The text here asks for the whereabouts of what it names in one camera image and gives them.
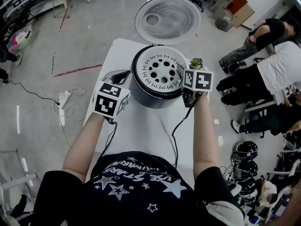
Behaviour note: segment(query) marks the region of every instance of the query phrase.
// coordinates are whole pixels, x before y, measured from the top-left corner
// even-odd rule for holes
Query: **hand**
[[[254,37],[254,35],[250,36],[250,42],[256,43],[256,38]]]

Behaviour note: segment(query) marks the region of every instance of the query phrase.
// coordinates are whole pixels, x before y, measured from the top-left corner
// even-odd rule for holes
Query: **shoe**
[[[232,129],[237,133],[237,134],[239,134],[240,132],[239,132],[239,128],[240,128],[240,124],[239,123],[237,123],[235,120],[231,120],[231,127],[232,127]]]
[[[17,61],[15,61],[15,64],[16,64],[17,66],[19,66],[20,63],[21,63],[21,59],[22,59],[23,55],[20,53],[20,54],[18,54],[16,57],[17,57]]]
[[[228,74],[228,73],[229,73],[228,67],[226,67],[226,66],[224,65],[224,63],[222,62],[222,60],[220,60],[219,63],[220,63],[220,67],[221,67],[222,70],[225,72],[225,74]]]

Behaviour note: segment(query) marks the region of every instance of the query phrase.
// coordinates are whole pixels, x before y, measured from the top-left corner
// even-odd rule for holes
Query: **black t-shirt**
[[[237,205],[219,168],[200,173],[193,191],[166,160],[126,152],[100,158],[85,184],[64,171],[47,172],[31,226],[59,226],[64,220],[68,226],[179,224],[182,220],[224,225],[206,208],[206,203],[216,201]]]
[[[257,50],[260,51],[269,44],[271,44],[273,41],[280,39],[284,33],[285,33],[285,26],[283,22],[276,18],[268,18],[266,19],[266,23],[262,26],[267,25],[269,26],[269,33],[266,33],[262,36],[259,36],[256,40]],[[249,33],[249,36],[252,36],[256,33],[256,31],[259,29],[255,29],[254,31]]]

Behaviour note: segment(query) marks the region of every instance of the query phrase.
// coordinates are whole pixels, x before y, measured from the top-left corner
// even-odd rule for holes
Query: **helmet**
[[[233,148],[232,159],[234,161],[247,162],[258,155],[257,151],[258,147],[254,142],[240,142]]]
[[[256,189],[256,181],[254,178],[239,179],[237,183],[242,187],[240,195],[249,195]]]
[[[257,175],[258,166],[254,161],[236,162],[234,164],[234,175],[236,178],[251,178]]]
[[[246,204],[252,204],[255,202],[257,194],[258,194],[258,191],[257,191],[257,189],[255,189],[254,192],[247,194],[247,195],[241,195],[241,197],[245,201]]]

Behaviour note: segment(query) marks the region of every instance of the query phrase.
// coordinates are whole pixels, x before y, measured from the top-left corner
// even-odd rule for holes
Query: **power strip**
[[[59,99],[58,99],[58,102],[60,103],[60,105],[57,106],[58,108],[60,108],[60,110],[63,109],[63,107],[67,103],[70,95],[71,95],[71,93],[67,90],[64,93],[60,94]]]

